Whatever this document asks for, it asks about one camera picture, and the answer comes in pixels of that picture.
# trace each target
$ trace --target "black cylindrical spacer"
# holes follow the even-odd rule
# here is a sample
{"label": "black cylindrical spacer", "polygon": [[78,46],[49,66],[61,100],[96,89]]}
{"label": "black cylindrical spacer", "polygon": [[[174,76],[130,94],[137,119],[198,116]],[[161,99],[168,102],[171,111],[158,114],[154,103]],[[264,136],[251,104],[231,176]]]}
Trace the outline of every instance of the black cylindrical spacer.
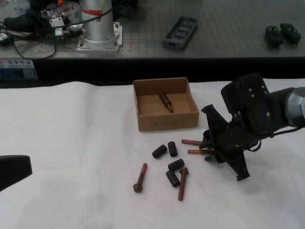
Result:
{"label": "black cylindrical spacer", "polygon": [[163,154],[165,154],[165,152],[167,151],[167,148],[165,145],[160,146],[159,148],[157,148],[155,151],[153,151],[152,156],[156,159],[158,159],[159,157],[161,157]]}
{"label": "black cylindrical spacer", "polygon": [[184,167],[184,161],[182,159],[176,160],[168,165],[168,169],[171,171],[176,171],[182,167]]}
{"label": "black cylindrical spacer", "polygon": [[169,142],[168,144],[168,150],[170,151],[171,157],[178,156],[177,147],[175,142]]}
{"label": "black cylindrical spacer", "polygon": [[166,94],[160,94],[159,95],[160,99],[162,100],[162,103],[164,104],[165,107],[167,107],[167,105],[172,105],[171,101],[169,100],[169,98],[167,98]]}
{"label": "black cylindrical spacer", "polygon": [[173,171],[171,171],[171,170],[167,171],[166,176],[169,179],[169,181],[173,187],[178,187],[180,185],[180,181]]}

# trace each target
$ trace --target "bolt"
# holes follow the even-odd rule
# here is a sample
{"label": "bolt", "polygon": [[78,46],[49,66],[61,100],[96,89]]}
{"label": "bolt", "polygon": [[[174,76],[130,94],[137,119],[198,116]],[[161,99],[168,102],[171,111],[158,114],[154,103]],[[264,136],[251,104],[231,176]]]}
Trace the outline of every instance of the bolt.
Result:
{"label": "bolt", "polygon": [[186,140],[186,139],[182,139],[181,143],[188,144],[188,145],[194,145],[194,146],[200,146],[202,144],[202,142],[199,142],[199,141],[192,141],[192,140]]}
{"label": "bolt", "polygon": [[215,154],[214,150],[209,149],[189,149],[187,150],[188,154]]}
{"label": "bolt", "polygon": [[184,196],[186,176],[189,174],[189,170],[184,167],[184,168],[180,169],[180,173],[181,173],[181,181],[180,181],[180,189],[179,189],[178,200],[182,201],[183,196]]}
{"label": "bolt", "polygon": [[143,179],[144,179],[144,176],[145,176],[145,173],[146,173],[146,169],[147,169],[147,164],[144,163],[143,166],[142,166],[142,169],[141,169],[141,173],[139,175],[138,182],[133,185],[133,190],[136,193],[139,193],[143,190],[142,183],[143,183]]}

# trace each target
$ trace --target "open cardboard box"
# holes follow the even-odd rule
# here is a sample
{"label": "open cardboard box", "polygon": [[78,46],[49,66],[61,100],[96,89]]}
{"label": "open cardboard box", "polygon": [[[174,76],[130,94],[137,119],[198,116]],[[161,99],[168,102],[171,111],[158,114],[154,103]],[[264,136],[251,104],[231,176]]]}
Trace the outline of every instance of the open cardboard box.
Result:
{"label": "open cardboard box", "polygon": [[[199,110],[192,98],[187,78],[133,81],[139,131],[197,127]],[[165,93],[173,113],[159,98]]]}

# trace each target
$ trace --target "cable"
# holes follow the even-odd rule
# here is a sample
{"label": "cable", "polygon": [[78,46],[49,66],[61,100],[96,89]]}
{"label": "cable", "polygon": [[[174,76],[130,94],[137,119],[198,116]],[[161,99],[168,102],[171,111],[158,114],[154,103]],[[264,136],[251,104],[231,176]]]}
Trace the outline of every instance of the cable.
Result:
{"label": "cable", "polygon": [[249,150],[250,152],[256,152],[261,148],[261,146],[262,146],[262,140],[259,140],[259,144],[258,144],[257,148],[255,148],[255,149],[248,148],[247,150]]}
{"label": "cable", "polygon": [[297,128],[291,129],[291,130],[280,131],[280,132],[275,133],[273,136],[292,133],[292,132],[298,131],[300,129],[302,129],[302,127],[297,127]]}
{"label": "cable", "polygon": [[[18,50],[17,47],[15,46],[15,43],[12,43],[12,45],[13,45],[14,49],[16,50],[16,52],[18,53],[18,55],[19,55],[21,58],[23,58],[23,59],[26,59],[26,60],[43,60],[43,59],[50,58],[50,57],[54,56],[55,53],[56,53],[56,51],[57,51],[57,48],[56,48],[56,38],[57,38],[57,37],[56,37],[56,35],[55,35],[55,29],[67,28],[67,27],[72,26],[72,25],[79,25],[79,24],[88,23],[88,22],[94,21],[94,20],[96,20],[96,19],[99,19],[99,18],[101,18],[101,17],[107,15],[107,14],[110,13],[111,11],[112,11],[112,8],[111,8],[110,10],[106,11],[105,13],[101,14],[100,16],[97,16],[97,17],[94,17],[94,18],[91,18],[91,19],[88,19],[88,20],[84,20],[84,21],[80,21],[80,22],[76,22],[76,23],[70,23],[70,24],[63,25],[63,26],[52,27],[53,32],[54,32],[54,52],[53,52],[51,55],[49,55],[49,56],[42,57],[42,58],[27,58],[27,57],[24,57],[24,56],[19,52],[19,50]],[[21,17],[26,16],[26,15],[27,15],[27,14],[21,15],[21,16],[19,16],[19,17],[16,17],[15,19],[21,18]],[[51,25],[49,25],[49,24],[47,24],[47,23],[41,21],[40,18],[38,18],[37,16],[35,16],[35,15],[31,15],[31,16],[34,16],[36,19],[38,19],[38,21],[42,22],[43,25],[46,24],[46,25],[48,25],[49,27],[51,26]],[[6,28],[6,32],[7,32],[8,28],[9,28],[15,21],[16,21],[16,20],[12,21],[12,23]]]}
{"label": "cable", "polygon": [[51,55],[46,56],[46,57],[41,57],[41,58],[27,58],[27,57],[24,57],[24,56],[19,52],[19,50],[17,49],[17,47],[15,46],[15,43],[14,43],[14,42],[12,43],[12,45],[13,45],[14,49],[16,50],[16,52],[18,53],[18,55],[19,55],[20,57],[22,57],[23,59],[32,60],[32,61],[34,61],[34,60],[43,60],[43,59],[47,59],[47,58],[50,58],[50,57],[54,56],[55,53],[56,53],[56,51],[57,51],[57,48],[56,48],[55,30],[53,30],[53,32],[54,32],[54,52],[53,52]]}
{"label": "cable", "polygon": [[111,8],[110,10],[108,10],[105,13],[101,14],[100,16],[97,16],[97,17],[94,17],[94,18],[91,18],[91,19],[88,19],[88,20],[76,22],[76,23],[70,23],[70,24],[67,24],[67,25],[56,26],[56,27],[53,27],[53,29],[59,29],[59,28],[63,28],[64,29],[64,28],[67,28],[67,27],[72,26],[72,25],[79,25],[79,24],[84,24],[84,23],[88,23],[88,22],[94,21],[94,20],[99,19],[99,18],[105,16],[106,14],[110,13],[112,11],[112,9],[113,8]]}

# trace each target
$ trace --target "sticker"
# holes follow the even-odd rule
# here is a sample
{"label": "sticker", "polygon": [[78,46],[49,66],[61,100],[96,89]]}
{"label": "sticker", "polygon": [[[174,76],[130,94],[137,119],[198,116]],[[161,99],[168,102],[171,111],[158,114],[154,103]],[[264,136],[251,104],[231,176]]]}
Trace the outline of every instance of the sticker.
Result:
{"label": "sticker", "polygon": [[33,61],[0,60],[0,80],[11,79],[37,80]]}
{"label": "sticker", "polygon": [[102,10],[86,10],[86,9],[81,9],[82,10],[82,19],[83,20],[89,20],[91,18],[95,18],[97,16],[101,16],[103,14]]}

